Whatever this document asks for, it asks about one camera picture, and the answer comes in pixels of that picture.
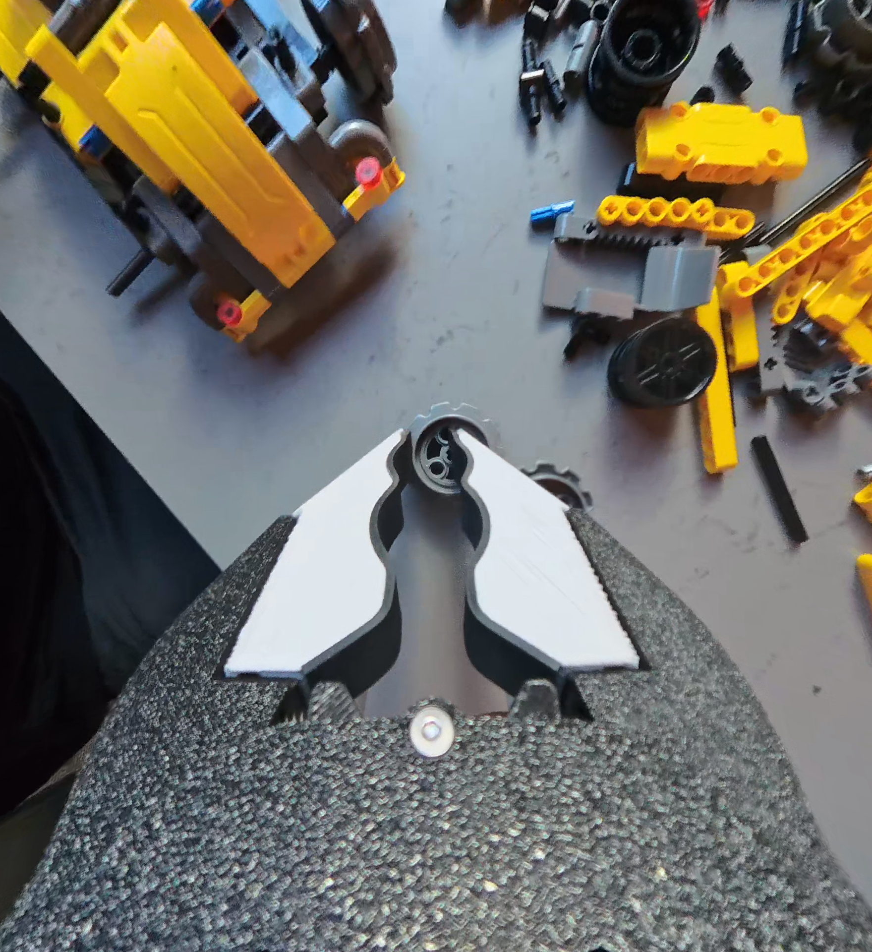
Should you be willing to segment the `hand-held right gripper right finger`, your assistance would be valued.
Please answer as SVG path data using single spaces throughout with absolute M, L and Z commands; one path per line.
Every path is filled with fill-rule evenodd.
M 513 673 L 637 670 L 640 655 L 621 624 L 569 516 L 578 514 L 465 430 L 461 485 L 474 547 L 466 600 L 476 624 L 471 660 L 499 645 Z

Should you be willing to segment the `pile of building block parts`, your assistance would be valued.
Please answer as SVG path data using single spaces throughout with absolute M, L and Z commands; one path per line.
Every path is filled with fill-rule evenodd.
M 607 380 L 644 410 L 696 407 L 706 473 L 739 462 L 732 377 L 823 417 L 872 392 L 872 2 L 791 2 L 779 67 L 809 59 L 790 108 L 753 109 L 732 44 L 715 99 L 666 103 L 724 2 L 532 2 L 520 102 L 584 90 L 634 135 L 634 160 L 588 215 L 534 209 L 551 241 L 541 290 L 573 319 L 564 358 L 616 340 Z

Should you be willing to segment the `black yellow toy block vehicle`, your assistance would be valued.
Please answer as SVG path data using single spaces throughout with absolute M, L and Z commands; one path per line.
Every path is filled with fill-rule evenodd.
M 373 2 L 301 2 L 317 42 L 239 1 L 1 1 L 0 83 L 67 149 L 140 245 L 120 296 L 158 260 L 240 343 L 406 181 L 361 118 L 328 137 L 334 73 L 388 104 L 397 59 Z

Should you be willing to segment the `grey toothed toy wheel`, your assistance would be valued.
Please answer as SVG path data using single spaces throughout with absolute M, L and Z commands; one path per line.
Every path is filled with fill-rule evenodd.
M 464 431 L 493 451 L 501 450 L 495 421 L 467 403 L 441 402 L 415 417 L 409 427 L 411 462 L 420 486 L 442 496 L 462 491 L 465 456 L 456 434 Z
M 593 505 L 591 493 L 583 487 L 581 478 L 574 470 L 560 468 L 550 461 L 537 460 L 532 466 L 522 467 L 521 473 L 569 508 L 588 512 Z

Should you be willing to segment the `grey desk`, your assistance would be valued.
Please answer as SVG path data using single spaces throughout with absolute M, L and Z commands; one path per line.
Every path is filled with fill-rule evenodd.
M 516 466 L 574 470 L 593 514 L 691 607 L 749 680 L 838 861 L 872 904 L 872 622 L 853 505 L 872 395 L 815 420 L 734 383 L 739 465 L 708 476 L 689 408 L 634 411 L 608 350 L 563 361 L 532 208 L 591 211 L 630 153 L 585 102 L 530 134 L 521 27 L 379 4 L 398 56 L 385 110 L 407 181 L 243 348 L 151 265 L 47 131 L 0 88 L 0 311 L 221 567 L 441 402 L 492 420 Z

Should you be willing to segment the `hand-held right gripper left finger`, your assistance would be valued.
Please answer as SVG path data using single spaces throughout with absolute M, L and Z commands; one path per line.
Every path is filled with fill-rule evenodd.
M 398 429 L 292 515 L 224 663 L 228 679 L 380 679 L 400 648 L 389 552 L 404 525 L 409 433 Z

